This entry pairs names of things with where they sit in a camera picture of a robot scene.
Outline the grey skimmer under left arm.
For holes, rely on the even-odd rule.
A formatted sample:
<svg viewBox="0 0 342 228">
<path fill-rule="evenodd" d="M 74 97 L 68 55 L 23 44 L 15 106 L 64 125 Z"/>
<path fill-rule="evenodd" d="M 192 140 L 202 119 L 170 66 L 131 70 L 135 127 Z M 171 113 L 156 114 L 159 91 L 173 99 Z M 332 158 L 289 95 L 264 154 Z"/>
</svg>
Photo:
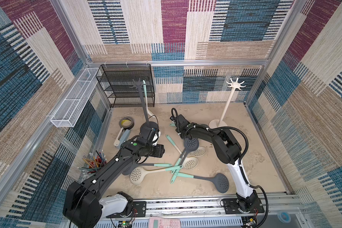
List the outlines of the grey skimmer under left arm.
<svg viewBox="0 0 342 228">
<path fill-rule="evenodd" d="M 129 168 L 127 168 L 126 170 L 124 170 L 124 171 L 122 172 L 122 175 L 124 175 L 124 176 L 130 175 L 131 172 L 132 172 L 136 167 L 139 167 L 139 166 L 172 167 L 172 164 L 170 164 L 170 163 L 142 163 L 142 164 L 134 163 L 134 164 L 132 164 Z"/>
</svg>

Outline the grey utensil rack stand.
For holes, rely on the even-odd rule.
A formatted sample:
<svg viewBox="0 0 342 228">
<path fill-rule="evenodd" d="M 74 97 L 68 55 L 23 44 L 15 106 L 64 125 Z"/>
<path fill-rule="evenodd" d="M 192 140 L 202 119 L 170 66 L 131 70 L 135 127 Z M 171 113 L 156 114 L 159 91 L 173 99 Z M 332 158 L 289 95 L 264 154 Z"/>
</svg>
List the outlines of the grey utensil rack stand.
<svg viewBox="0 0 342 228">
<path fill-rule="evenodd" d="M 146 102 L 144 100 L 144 95 L 143 95 L 143 83 L 140 81 L 140 79 L 138 81 L 135 81 L 133 79 L 132 88 L 136 88 L 139 93 L 140 101 L 141 101 L 141 105 L 142 105 L 143 113 L 145 117 L 145 123 L 141 126 L 140 131 L 142 132 L 142 131 L 145 131 L 146 129 L 152 129 L 154 131 L 154 135 L 152 136 L 152 138 L 159 137 L 160 132 L 159 132 L 158 124 L 156 122 L 149 121 L 147 106 L 146 106 Z"/>
</svg>

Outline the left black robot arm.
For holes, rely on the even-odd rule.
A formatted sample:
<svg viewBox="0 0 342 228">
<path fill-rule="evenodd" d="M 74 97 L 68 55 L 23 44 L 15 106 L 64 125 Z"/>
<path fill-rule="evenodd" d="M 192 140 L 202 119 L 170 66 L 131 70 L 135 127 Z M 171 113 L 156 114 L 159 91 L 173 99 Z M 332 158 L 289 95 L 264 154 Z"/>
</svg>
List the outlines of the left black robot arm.
<svg viewBox="0 0 342 228">
<path fill-rule="evenodd" d="M 130 197 L 118 193 L 109 199 L 103 197 L 120 174 L 142 156 L 161 158 L 164 146 L 158 144 L 157 123 L 144 123 L 139 135 L 124 142 L 118 153 L 97 173 L 81 183 L 73 182 L 66 191 L 63 216 L 79 228 L 93 228 L 101 218 L 122 213 Z"/>
</svg>

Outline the grey skimmer mint handle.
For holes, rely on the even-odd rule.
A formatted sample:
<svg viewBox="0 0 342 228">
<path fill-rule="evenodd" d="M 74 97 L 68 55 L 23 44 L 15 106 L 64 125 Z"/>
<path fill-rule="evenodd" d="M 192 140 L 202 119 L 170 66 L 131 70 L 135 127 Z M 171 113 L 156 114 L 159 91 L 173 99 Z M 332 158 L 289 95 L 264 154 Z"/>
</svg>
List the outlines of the grey skimmer mint handle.
<svg viewBox="0 0 342 228">
<path fill-rule="evenodd" d="M 188 157 L 189 153 L 197 150 L 199 147 L 199 141 L 196 138 L 185 138 L 184 139 L 184 150 L 177 160 L 175 166 L 182 165 L 185 158 Z"/>
</svg>

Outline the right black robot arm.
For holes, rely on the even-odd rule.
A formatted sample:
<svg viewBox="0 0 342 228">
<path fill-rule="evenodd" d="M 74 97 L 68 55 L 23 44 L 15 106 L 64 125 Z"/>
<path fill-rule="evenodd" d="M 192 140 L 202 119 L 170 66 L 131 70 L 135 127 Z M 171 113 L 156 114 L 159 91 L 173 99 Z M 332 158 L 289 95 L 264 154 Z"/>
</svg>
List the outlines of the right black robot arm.
<svg viewBox="0 0 342 228">
<path fill-rule="evenodd" d="M 190 123 L 183 115 L 171 109 L 170 120 L 176 125 L 176 132 L 184 141 L 186 152 L 195 151 L 199 147 L 199 140 L 212 143 L 217 158 L 229 168 L 237 190 L 239 210 L 243 213 L 253 211 L 258 204 L 256 189 L 260 186 L 250 184 L 242 158 L 249 147 L 246 135 L 239 129 L 230 126 L 209 128 L 197 123 Z"/>
</svg>

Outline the white skimmer mint handle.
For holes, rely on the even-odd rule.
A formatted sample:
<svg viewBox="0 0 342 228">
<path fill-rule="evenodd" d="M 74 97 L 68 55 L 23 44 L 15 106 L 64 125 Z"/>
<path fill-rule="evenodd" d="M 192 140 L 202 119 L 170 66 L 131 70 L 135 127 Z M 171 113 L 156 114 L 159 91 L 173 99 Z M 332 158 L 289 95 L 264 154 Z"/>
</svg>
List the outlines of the white skimmer mint handle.
<svg viewBox="0 0 342 228">
<path fill-rule="evenodd" d="M 147 113 L 147 120 L 149 120 L 150 117 L 156 117 L 151 111 L 148 109 L 148 98 L 147 98 L 147 89 L 146 89 L 146 82 L 143 80 L 142 81 L 142 87 L 143 87 L 143 92 L 144 92 L 144 98 L 145 98 L 145 103 L 146 103 L 146 113 Z M 157 131 L 154 138 L 153 138 L 153 145 L 156 146 L 157 142 L 160 137 L 160 131 Z"/>
</svg>

